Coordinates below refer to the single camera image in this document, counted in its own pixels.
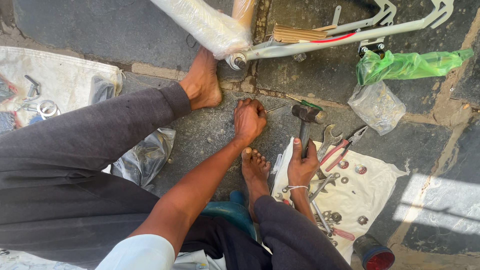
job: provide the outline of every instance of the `hammer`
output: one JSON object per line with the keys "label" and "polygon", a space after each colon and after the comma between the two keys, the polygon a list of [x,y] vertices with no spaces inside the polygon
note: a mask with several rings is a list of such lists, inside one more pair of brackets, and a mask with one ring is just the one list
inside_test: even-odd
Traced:
{"label": "hammer", "polygon": [[327,118],[327,113],[318,108],[313,108],[303,105],[293,105],[292,114],[300,118],[300,140],[301,140],[301,157],[302,159],[307,157],[307,146],[308,138],[310,136],[310,125],[311,123],[321,124],[325,118]]}

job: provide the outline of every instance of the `hammer head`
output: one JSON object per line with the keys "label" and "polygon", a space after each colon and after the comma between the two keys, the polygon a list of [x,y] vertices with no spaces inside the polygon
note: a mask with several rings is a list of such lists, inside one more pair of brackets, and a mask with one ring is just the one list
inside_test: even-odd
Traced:
{"label": "hammer head", "polygon": [[322,124],[323,120],[327,118],[327,113],[323,110],[299,104],[293,105],[292,114],[300,118],[302,121],[317,124]]}

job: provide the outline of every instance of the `red stripe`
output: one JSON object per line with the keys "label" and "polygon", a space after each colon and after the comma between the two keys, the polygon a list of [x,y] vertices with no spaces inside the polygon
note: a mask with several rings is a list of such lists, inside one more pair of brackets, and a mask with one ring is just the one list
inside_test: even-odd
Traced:
{"label": "red stripe", "polygon": [[310,42],[311,42],[311,43],[327,43],[327,42],[334,42],[334,41],[338,41],[338,40],[345,39],[345,38],[347,38],[347,37],[351,37],[351,36],[353,36],[354,34],[356,34],[356,33],[350,33],[350,34],[347,34],[347,35],[344,35],[344,36],[341,36],[341,37],[337,37],[337,38],[333,38],[333,39],[314,40],[314,41],[310,41]]}

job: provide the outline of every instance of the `gray bicycle frame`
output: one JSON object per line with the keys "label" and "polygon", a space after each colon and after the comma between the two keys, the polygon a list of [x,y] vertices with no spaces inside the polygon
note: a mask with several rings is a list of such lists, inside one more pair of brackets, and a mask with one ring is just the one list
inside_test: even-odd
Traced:
{"label": "gray bicycle frame", "polygon": [[[407,22],[399,25],[393,25],[393,17],[396,14],[396,7],[389,0],[375,0],[379,5],[380,12],[373,18],[349,23],[345,25],[339,25],[334,29],[327,30],[327,36],[335,34],[345,33],[357,29],[354,33],[349,33],[341,36],[330,37],[318,41],[301,42],[294,44],[282,44],[275,41],[267,41],[251,47],[248,51],[235,52],[225,58],[227,63],[235,69],[240,68],[235,64],[236,58],[241,58],[244,62],[249,60],[261,59],[261,58],[274,58],[290,56],[294,54],[309,52],[318,49],[324,49],[339,45],[345,45],[354,42],[361,42],[362,45],[378,40],[383,40],[385,36],[405,33],[415,30],[424,29],[428,26],[436,28],[440,24],[444,23],[453,12],[454,0],[431,0],[434,4],[434,10],[425,18],[412,22]],[[339,11],[341,8],[336,8],[334,15],[335,20],[338,21]],[[383,27],[377,27],[374,29],[360,31],[360,28],[368,27],[377,24],[382,18],[384,18],[380,25]]]}

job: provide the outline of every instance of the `foot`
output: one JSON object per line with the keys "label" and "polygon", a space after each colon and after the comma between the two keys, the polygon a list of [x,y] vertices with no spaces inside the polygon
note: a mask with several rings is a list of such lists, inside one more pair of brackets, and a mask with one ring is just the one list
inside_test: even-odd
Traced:
{"label": "foot", "polygon": [[216,107],[222,101],[213,54],[200,46],[185,78],[179,82],[190,100],[192,110]]}
{"label": "foot", "polygon": [[241,159],[241,172],[247,183],[250,198],[248,211],[250,212],[252,220],[257,222],[257,217],[253,211],[253,205],[259,197],[270,195],[267,178],[271,163],[266,161],[266,158],[262,156],[258,150],[252,150],[250,147],[247,147],[242,151]]}

